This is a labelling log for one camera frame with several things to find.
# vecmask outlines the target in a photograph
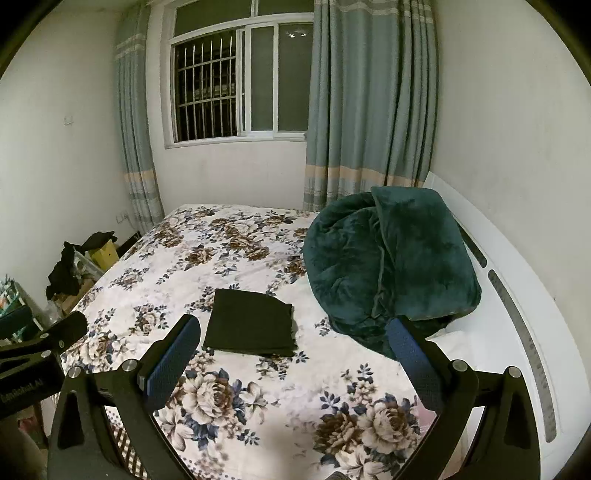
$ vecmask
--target yellow box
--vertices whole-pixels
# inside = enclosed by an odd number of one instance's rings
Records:
[[[117,263],[119,256],[112,240],[109,240],[102,248],[90,250],[91,259],[103,270],[107,271]]]

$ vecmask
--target curtain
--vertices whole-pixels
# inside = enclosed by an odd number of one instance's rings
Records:
[[[115,41],[115,92],[127,184],[142,234],[162,220],[164,211],[148,132],[145,42],[150,7],[140,2],[119,22]]]
[[[316,0],[304,208],[421,186],[436,104],[430,0]]]

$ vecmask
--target window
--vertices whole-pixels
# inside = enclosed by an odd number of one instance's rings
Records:
[[[303,139],[313,8],[313,0],[179,7],[170,40],[174,142]]]
[[[175,57],[178,140],[237,135],[236,32],[180,44]]]

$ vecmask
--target floral pattern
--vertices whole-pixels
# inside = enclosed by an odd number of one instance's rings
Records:
[[[89,328],[62,354],[64,369],[99,372],[139,359],[185,313],[199,318],[203,340],[217,288],[267,293],[294,305],[300,349],[279,357],[198,346],[154,412],[168,441],[207,479],[305,471],[320,480],[335,470],[357,480],[391,478],[428,429],[421,418],[433,416],[421,413],[428,411],[397,362],[330,328],[302,255],[313,219],[244,206],[177,209],[77,305]]]

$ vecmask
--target blue gripper pad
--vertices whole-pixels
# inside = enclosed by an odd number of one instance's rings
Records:
[[[398,318],[390,320],[386,336],[425,408],[441,413],[445,405],[443,382],[419,342]]]
[[[148,411],[164,408],[178,379],[183,374],[189,360],[191,360],[195,349],[199,345],[201,327],[199,320],[192,315],[184,315],[179,322],[186,321],[178,335],[168,349],[164,352],[154,369],[145,380],[144,398]],[[161,342],[170,341],[169,336],[174,335],[171,331]]]

